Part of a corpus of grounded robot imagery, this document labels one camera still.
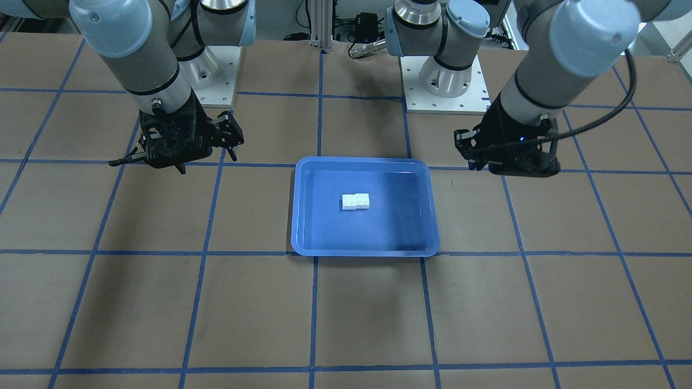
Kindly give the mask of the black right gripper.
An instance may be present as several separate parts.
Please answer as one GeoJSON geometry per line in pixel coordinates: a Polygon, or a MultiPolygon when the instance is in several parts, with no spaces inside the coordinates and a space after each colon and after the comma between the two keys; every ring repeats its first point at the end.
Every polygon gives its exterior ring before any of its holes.
{"type": "Polygon", "coordinates": [[[144,162],[155,169],[175,167],[184,175],[187,172],[184,164],[210,157],[212,147],[227,150],[232,162],[237,162],[235,148],[245,143],[242,128],[231,111],[222,111],[210,120],[195,92],[174,112],[141,111],[140,125],[143,151],[133,150],[123,158],[110,160],[109,166],[144,162]],[[208,140],[204,137],[207,130],[210,130],[208,140]]]}

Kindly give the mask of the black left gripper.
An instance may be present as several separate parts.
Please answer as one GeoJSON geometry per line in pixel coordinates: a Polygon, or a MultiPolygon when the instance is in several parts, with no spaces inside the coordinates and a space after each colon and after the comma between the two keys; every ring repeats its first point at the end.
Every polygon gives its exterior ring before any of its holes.
{"type": "Polygon", "coordinates": [[[551,141],[546,146],[535,141],[557,134],[555,119],[539,118],[537,126],[524,125],[511,118],[502,102],[496,99],[474,130],[455,130],[453,140],[469,170],[480,171],[488,166],[495,175],[547,178],[561,172],[556,155],[557,142],[551,141]],[[528,145],[474,152],[478,148],[517,142],[528,145]]]}

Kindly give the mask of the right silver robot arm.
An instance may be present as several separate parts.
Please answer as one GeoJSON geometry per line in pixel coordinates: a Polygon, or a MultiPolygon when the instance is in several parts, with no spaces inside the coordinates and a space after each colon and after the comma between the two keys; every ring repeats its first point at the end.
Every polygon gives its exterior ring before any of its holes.
{"type": "Polygon", "coordinates": [[[244,134],[230,111],[210,118],[198,91],[223,76],[213,46],[250,46],[253,1],[2,1],[2,13],[25,19],[70,19],[139,109],[141,134],[111,167],[155,169],[210,157],[237,161],[244,134]]]}

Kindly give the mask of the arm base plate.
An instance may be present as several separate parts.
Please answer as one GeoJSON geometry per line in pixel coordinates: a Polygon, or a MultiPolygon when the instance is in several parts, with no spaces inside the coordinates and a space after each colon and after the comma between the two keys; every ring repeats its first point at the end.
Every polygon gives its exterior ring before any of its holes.
{"type": "Polygon", "coordinates": [[[401,57],[400,67],[408,113],[483,115],[491,105],[479,57],[462,71],[423,56],[401,57]]]}
{"type": "Polygon", "coordinates": [[[179,63],[205,108],[234,106],[241,55],[239,46],[207,46],[197,58],[179,63]]]}

